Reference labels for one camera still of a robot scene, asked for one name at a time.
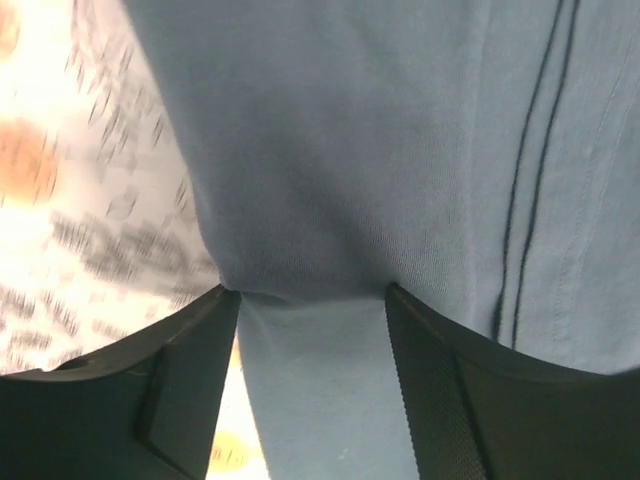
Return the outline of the grey blue t shirt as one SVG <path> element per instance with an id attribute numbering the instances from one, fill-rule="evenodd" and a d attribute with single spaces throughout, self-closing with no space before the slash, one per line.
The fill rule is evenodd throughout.
<path id="1" fill-rule="evenodd" d="M 129 1 L 274 479 L 418 475 L 384 291 L 639 363 L 635 1 Z"/>

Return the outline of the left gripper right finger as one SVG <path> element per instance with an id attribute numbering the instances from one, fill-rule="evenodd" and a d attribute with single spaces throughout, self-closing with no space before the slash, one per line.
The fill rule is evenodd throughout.
<path id="1" fill-rule="evenodd" d="M 385 309 L 421 479 L 638 477 L 637 370 L 600 375 L 524 355 L 397 285 Z"/>

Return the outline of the floral patterned table mat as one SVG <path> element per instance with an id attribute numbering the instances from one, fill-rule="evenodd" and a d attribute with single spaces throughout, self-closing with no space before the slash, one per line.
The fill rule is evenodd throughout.
<path id="1" fill-rule="evenodd" d="M 52 371 L 216 287 L 123 5 L 3 2 L 1 380 Z M 266 477 L 234 337 L 202 479 Z"/>

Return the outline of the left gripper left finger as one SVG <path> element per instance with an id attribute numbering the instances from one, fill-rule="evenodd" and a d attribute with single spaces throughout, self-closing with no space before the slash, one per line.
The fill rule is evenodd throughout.
<path id="1" fill-rule="evenodd" d="M 216 287 L 130 336 L 1 380 L 5 479 L 202 479 L 240 297 Z"/>

